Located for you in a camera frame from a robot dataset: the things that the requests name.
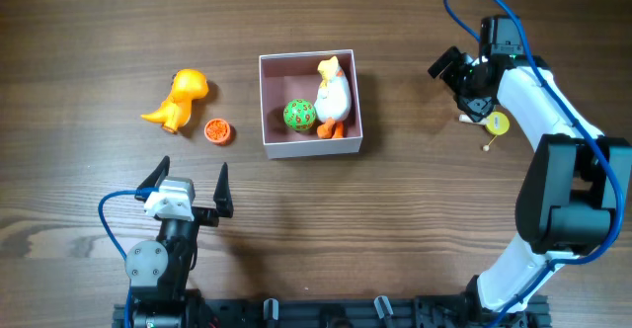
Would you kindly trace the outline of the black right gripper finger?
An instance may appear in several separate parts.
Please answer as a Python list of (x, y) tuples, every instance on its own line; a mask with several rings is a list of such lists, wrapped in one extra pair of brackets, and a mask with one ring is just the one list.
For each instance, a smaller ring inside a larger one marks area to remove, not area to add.
[(456, 46), (451, 46), (432, 64), (428, 69), (428, 73), (432, 79), (437, 77), (448, 79), (461, 76), (463, 70), (463, 53)]
[(478, 123), (485, 119), (495, 108), (495, 102), (492, 97), (467, 98), (456, 95), (455, 101), (457, 108), (474, 123)]

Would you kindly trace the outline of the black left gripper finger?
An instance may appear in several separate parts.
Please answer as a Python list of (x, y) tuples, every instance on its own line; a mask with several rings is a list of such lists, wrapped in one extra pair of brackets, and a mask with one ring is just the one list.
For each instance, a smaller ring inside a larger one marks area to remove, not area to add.
[(164, 156), (156, 168), (137, 187), (134, 198), (137, 201), (146, 201), (149, 195), (155, 192), (162, 181), (168, 176), (169, 169), (170, 157)]
[(234, 205), (229, 187), (228, 164), (224, 162), (220, 169), (219, 177), (213, 194), (215, 210), (218, 217), (232, 218)]

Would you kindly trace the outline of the yellow wooden rattle drum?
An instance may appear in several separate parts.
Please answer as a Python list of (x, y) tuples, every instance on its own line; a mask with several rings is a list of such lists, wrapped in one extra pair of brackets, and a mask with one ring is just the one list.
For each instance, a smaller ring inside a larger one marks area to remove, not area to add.
[(488, 133), (492, 135), (490, 141), (482, 147), (484, 152), (490, 150), (492, 143), (501, 135), (504, 135), (510, 129), (509, 118), (498, 111), (491, 112), (487, 117), (480, 121), (472, 121), (467, 115), (460, 115), (458, 120), (462, 123), (471, 123), (482, 126)]

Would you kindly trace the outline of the orange dinosaur toy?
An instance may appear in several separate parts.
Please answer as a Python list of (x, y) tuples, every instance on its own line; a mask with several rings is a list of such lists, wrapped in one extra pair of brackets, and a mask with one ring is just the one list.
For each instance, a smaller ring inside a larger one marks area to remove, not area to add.
[(171, 91), (160, 107), (141, 117), (148, 122), (159, 123), (170, 133), (176, 133), (189, 122), (193, 101), (204, 98), (208, 92), (204, 74), (194, 69), (181, 69), (172, 78)]

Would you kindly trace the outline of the green ball with orange numbers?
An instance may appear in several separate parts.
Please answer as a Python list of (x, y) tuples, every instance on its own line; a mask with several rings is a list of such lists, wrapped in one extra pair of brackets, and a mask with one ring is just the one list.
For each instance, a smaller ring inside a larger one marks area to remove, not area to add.
[(282, 116), (289, 128), (299, 132), (309, 130), (317, 119), (314, 106), (305, 99), (294, 99), (288, 102)]

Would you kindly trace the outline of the white plush duck toy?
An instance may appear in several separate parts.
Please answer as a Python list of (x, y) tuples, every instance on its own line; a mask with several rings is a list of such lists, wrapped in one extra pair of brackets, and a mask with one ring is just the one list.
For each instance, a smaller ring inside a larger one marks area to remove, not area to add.
[(350, 83), (336, 56), (322, 60), (317, 70), (322, 77), (314, 103), (321, 123), (317, 127), (317, 135), (322, 139), (343, 138), (344, 122), (352, 107)]

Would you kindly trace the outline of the white box with pink interior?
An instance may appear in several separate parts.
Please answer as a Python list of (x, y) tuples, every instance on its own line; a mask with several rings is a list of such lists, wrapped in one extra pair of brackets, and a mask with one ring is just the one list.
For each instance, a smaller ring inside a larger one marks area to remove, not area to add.
[[(316, 128), (296, 131), (283, 120), (294, 99), (314, 102), (322, 76), (320, 61), (337, 57), (350, 83), (351, 109), (340, 139), (321, 139)], [(262, 55), (259, 59), (263, 144), (270, 159), (359, 152), (363, 140), (356, 60), (351, 49)]]

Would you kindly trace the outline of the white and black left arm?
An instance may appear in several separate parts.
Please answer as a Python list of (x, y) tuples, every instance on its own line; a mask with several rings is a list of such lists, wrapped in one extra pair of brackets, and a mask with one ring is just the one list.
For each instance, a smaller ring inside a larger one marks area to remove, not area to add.
[(164, 157), (138, 186), (134, 198), (145, 214), (160, 222), (153, 240), (141, 241), (124, 260), (130, 303), (123, 323), (130, 327), (217, 327), (219, 320), (197, 289), (188, 289), (198, 258), (198, 233), (233, 216), (228, 165), (220, 169), (213, 193), (214, 207), (197, 206), (194, 182), (169, 175)]

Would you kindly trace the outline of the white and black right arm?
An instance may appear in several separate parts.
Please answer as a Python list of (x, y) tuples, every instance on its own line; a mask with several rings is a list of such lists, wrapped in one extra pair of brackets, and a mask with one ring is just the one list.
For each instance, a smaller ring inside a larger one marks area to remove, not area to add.
[(525, 311), (557, 271), (581, 265), (614, 239), (631, 173), (631, 145), (588, 123), (555, 85), (548, 65), (528, 57), (515, 21), (481, 22), (479, 55), (450, 47), (429, 69), (453, 92), (465, 119), (503, 133), (518, 123), (534, 155), (516, 199), (516, 234), (462, 295), (468, 320), (500, 323)]

